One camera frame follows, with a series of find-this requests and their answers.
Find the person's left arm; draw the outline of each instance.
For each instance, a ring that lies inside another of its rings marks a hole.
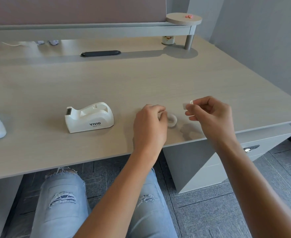
[[[164,111],[163,106],[147,104],[137,113],[133,125],[135,150],[74,238],[126,236],[146,176],[166,141]]]

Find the drawer handle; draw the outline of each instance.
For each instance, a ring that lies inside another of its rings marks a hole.
[[[247,148],[244,148],[244,151],[246,153],[250,153],[253,149],[256,149],[258,148],[260,145],[255,145],[255,146],[251,146],[251,147],[247,147]]]

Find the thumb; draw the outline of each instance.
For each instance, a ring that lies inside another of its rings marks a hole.
[[[206,111],[204,111],[201,107],[195,104],[188,104],[186,108],[191,114],[195,115],[198,121],[202,120],[208,115]]]
[[[160,123],[167,125],[167,112],[166,111],[161,113]]]

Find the blue denim jeans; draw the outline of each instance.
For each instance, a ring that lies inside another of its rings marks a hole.
[[[88,217],[85,182],[66,170],[41,186],[30,238],[71,238]],[[154,169],[142,187],[127,238],[177,238]]]

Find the wooden desk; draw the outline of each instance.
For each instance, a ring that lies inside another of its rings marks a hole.
[[[131,153],[133,120],[147,103],[164,105],[178,118],[166,147],[206,139],[182,103],[207,95],[231,105],[236,132],[291,123],[291,96],[198,36],[190,51],[164,46],[161,37],[25,45],[0,43],[0,119],[7,129],[0,178]],[[98,50],[122,54],[79,56]],[[100,101],[111,107],[114,126],[68,133],[66,107]]]

